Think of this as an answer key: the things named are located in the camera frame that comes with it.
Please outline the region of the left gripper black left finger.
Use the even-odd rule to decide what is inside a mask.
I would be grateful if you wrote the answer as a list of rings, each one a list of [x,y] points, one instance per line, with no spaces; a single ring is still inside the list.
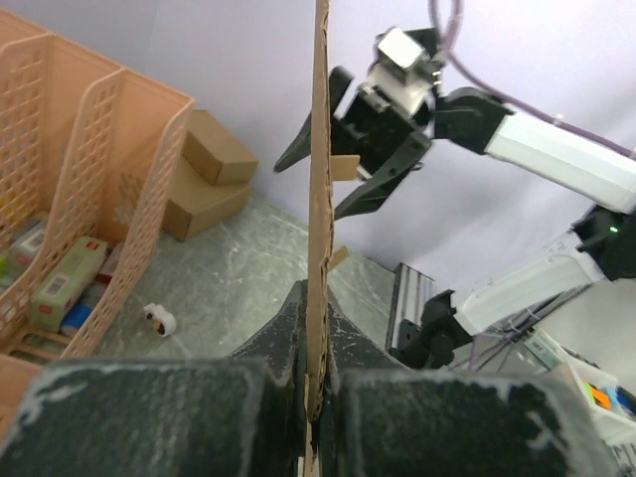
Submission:
[[[304,446],[304,308],[222,359],[45,366],[1,444],[5,476],[293,476]]]

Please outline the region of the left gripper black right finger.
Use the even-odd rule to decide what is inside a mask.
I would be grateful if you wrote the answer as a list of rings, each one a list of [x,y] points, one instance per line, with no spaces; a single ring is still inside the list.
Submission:
[[[617,476],[574,391],[549,376],[415,371],[329,304],[324,476]]]

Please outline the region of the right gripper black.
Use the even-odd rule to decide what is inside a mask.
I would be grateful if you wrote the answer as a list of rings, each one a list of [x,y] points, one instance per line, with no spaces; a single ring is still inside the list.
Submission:
[[[428,53],[439,53],[440,35],[435,28],[404,30]],[[439,85],[426,98],[415,118],[406,117],[395,107],[381,107],[376,98],[360,92],[359,85],[346,111],[331,118],[331,146],[336,155],[357,155],[359,166],[375,172],[335,209],[334,219],[373,214],[378,211],[400,183],[417,168],[432,147],[422,132],[432,118],[439,97]],[[273,166],[282,173],[311,153],[311,114]]]

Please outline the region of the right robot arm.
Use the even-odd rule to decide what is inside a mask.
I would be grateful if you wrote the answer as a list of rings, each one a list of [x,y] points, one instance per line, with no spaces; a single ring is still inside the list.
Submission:
[[[481,32],[459,43],[457,68],[499,80],[514,92],[537,93],[541,105],[565,100],[583,114],[583,128],[619,149],[635,142],[635,34],[596,24]],[[337,222],[382,263],[405,259],[445,284],[465,285],[519,264],[554,239],[587,201],[545,179],[453,146],[433,155],[429,171],[406,182],[376,218]],[[549,322],[549,329],[588,357],[626,376],[635,373],[635,284],[624,279],[585,293]]]

